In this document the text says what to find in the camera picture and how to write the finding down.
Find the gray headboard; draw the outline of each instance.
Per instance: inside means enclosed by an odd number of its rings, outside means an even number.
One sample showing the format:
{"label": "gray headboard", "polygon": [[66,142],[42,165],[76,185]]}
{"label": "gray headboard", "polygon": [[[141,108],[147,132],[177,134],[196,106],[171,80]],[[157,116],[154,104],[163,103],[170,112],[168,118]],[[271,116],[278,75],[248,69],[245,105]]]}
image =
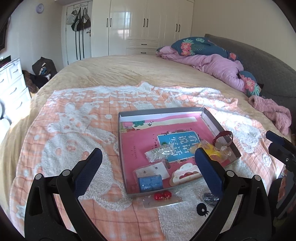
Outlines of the gray headboard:
{"label": "gray headboard", "polygon": [[251,45],[206,34],[216,45],[237,54],[246,71],[264,84],[261,94],[288,108],[292,115],[292,133],[296,126],[296,71],[283,61]]}

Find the white card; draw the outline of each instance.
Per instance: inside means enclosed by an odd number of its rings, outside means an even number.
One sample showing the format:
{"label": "white card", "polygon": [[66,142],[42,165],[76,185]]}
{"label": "white card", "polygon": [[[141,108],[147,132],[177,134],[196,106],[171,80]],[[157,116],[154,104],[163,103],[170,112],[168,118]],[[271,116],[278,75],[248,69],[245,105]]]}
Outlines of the white card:
{"label": "white card", "polygon": [[151,166],[137,169],[135,172],[136,172],[137,178],[161,175],[162,180],[164,180],[170,177],[163,162],[155,163]]}

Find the red beads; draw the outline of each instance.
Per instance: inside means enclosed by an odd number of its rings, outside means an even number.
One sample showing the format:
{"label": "red beads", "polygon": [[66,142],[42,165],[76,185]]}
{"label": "red beads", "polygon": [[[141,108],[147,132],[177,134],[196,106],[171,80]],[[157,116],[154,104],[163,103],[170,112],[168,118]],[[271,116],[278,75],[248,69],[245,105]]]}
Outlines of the red beads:
{"label": "red beads", "polygon": [[156,201],[163,200],[163,195],[160,192],[154,193],[154,200]]}
{"label": "red beads", "polygon": [[154,193],[154,200],[161,201],[163,199],[170,199],[172,197],[172,193],[170,191],[164,191],[163,193],[156,192]]}
{"label": "red beads", "polygon": [[163,198],[169,199],[172,197],[172,193],[170,191],[164,191],[163,192]]}

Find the beige bedspread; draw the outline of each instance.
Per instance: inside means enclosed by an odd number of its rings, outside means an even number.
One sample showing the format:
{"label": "beige bedspread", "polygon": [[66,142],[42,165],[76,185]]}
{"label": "beige bedspread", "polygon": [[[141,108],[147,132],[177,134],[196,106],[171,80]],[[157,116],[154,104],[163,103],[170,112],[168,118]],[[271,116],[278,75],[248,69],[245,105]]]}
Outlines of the beige bedspread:
{"label": "beige bedspread", "polygon": [[77,61],[61,70],[32,98],[30,114],[10,129],[0,146],[0,204],[9,213],[9,191],[26,132],[54,90],[98,85],[137,85],[146,81],[154,86],[211,87],[225,97],[236,97],[238,106],[266,130],[279,134],[272,122],[252,108],[247,97],[222,81],[192,67],[156,56],[106,56]]}

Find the drawer handle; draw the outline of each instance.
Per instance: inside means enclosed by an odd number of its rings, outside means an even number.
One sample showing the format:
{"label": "drawer handle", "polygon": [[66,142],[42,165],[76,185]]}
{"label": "drawer handle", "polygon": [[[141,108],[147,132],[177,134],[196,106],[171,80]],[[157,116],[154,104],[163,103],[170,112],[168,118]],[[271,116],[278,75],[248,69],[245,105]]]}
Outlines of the drawer handle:
{"label": "drawer handle", "polygon": [[[20,108],[21,106],[22,106],[22,101],[21,101],[21,103],[20,103],[20,105],[19,105],[19,107],[18,107],[18,108]],[[18,108],[16,108],[16,110],[17,110]]]}
{"label": "drawer handle", "polygon": [[15,87],[15,89],[13,90],[13,92],[11,92],[9,95],[13,94],[16,90],[17,90],[17,88]]}

